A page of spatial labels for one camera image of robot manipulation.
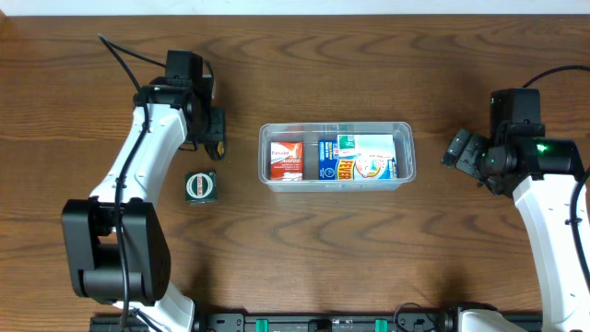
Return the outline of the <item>black mounting rail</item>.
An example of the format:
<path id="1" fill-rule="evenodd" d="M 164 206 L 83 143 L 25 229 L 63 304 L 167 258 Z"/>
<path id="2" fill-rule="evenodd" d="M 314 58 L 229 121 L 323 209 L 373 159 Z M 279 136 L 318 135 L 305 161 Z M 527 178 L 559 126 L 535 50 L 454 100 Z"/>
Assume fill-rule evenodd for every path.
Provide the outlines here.
<path id="1" fill-rule="evenodd" d="M 404 311 L 393 315 L 252 315 L 252 314 L 210 314 L 197 317 L 191 327 L 165 327 L 151 321 L 145 322 L 147 314 L 137 314 L 127 321 L 127 328 L 120 329 L 119 318 L 112 315 L 98 315 L 90 318 L 88 331 L 217 331 L 217 332 L 314 332 L 314 331 L 452 331 L 451 319 L 446 326 L 436 322 L 436 314 Z M 508 314 L 504 316 L 524 331 L 541 331 L 541 317 L 535 314 Z"/>

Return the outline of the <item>white Panadol box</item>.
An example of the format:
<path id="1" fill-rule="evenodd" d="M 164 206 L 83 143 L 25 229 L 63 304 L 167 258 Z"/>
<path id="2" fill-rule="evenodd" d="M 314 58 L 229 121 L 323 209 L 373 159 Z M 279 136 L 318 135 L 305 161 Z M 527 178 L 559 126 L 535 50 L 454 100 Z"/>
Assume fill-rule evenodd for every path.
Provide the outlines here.
<path id="1" fill-rule="evenodd" d="M 396 156 L 392 135 L 339 135 L 337 145 L 340 160 L 392 160 Z"/>

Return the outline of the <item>dark bottle white cap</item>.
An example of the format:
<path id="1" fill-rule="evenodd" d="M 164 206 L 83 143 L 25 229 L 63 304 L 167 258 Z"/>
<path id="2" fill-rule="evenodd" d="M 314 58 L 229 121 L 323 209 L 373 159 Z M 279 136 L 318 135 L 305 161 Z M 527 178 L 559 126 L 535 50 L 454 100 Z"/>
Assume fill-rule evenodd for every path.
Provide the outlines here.
<path id="1" fill-rule="evenodd" d="M 226 140 L 210 141 L 204 144 L 208 157 L 212 160 L 222 160 L 226 154 Z"/>

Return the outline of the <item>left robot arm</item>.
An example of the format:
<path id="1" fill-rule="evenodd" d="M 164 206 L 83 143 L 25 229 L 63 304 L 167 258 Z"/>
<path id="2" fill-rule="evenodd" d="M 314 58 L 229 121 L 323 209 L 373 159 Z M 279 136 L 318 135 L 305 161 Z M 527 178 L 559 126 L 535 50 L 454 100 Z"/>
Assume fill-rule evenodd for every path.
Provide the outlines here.
<path id="1" fill-rule="evenodd" d="M 113 166 L 61 223 L 76 296 L 121 309 L 108 331 L 196 331 L 194 300 L 171 282 L 171 253 L 156 205 L 181 145 L 223 145 L 215 79 L 158 77 L 134 96 L 133 121 Z"/>

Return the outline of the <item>dark green ointment box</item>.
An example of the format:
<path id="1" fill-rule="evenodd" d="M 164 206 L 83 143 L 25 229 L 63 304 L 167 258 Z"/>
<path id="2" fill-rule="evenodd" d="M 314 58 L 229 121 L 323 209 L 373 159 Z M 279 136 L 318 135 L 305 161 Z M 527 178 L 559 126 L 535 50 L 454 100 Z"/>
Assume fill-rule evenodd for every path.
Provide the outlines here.
<path id="1" fill-rule="evenodd" d="M 189 172 L 184 180 L 185 201 L 189 204 L 214 202 L 218 199 L 215 171 Z"/>

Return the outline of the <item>clear plastic container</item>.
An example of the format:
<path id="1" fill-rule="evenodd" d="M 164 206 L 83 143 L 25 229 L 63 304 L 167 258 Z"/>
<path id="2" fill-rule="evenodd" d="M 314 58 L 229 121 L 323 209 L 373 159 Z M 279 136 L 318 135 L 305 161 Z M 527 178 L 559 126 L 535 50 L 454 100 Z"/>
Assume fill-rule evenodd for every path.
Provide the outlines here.
<path id="1" fill-rule="evenodd" d="M 390 135 L 395 148 L 396 178 L 339 180 L 337 169 L 333 168 L 329 172 L 333 178 L 322 180 L 320 143 L 336 140 L 339 135 Z M 299 181 L 271 178 L 271 145 L 276 142 L 302 144 L 303 166 Z M 258 175 L 261 182 L 274 192 L 395 191 L 399 186 L 412 182 L 417 175 L 412 129 L 405 122 L 265 124 L 259 135 Z"/>

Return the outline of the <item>blue Kool Fever box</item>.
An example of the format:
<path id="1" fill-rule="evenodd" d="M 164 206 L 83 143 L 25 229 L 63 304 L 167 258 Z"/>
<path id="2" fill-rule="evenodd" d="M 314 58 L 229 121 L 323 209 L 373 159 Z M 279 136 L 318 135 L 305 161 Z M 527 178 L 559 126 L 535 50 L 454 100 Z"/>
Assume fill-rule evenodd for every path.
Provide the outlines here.
<path id="1" fill-rule="evenodd" d="M 318 142 L 318 176 L 320 180 L 372 181 L 392 180 L 397 177 L 396 156 L 384 159 L 338 158 L 337 138 Z"/>

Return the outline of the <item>red Panadol box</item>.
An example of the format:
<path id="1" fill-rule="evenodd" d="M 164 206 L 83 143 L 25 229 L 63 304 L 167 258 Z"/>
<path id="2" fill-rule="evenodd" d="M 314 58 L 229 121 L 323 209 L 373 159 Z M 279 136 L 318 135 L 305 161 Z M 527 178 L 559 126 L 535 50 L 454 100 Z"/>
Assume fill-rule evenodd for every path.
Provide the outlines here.
<path id="1" fill-rule="evenodd" d="M 272 142 L 270 157 L 271 180 L 301 181 L 303 179 L 302 142 Z"/>

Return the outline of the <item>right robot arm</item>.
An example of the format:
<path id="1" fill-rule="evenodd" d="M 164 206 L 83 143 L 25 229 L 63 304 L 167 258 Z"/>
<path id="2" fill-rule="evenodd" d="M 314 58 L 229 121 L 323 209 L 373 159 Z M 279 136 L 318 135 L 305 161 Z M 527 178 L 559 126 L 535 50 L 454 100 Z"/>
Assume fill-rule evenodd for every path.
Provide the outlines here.
<path id="1" fill-rule="evenodd" d="M 508 136 L 501 143 L 457 132 L 442 164 L 512 199 L 525 224 L 541 290 L 544 331 L 589 328 L 589 225 L 575 143 L 543 136 Z"/>

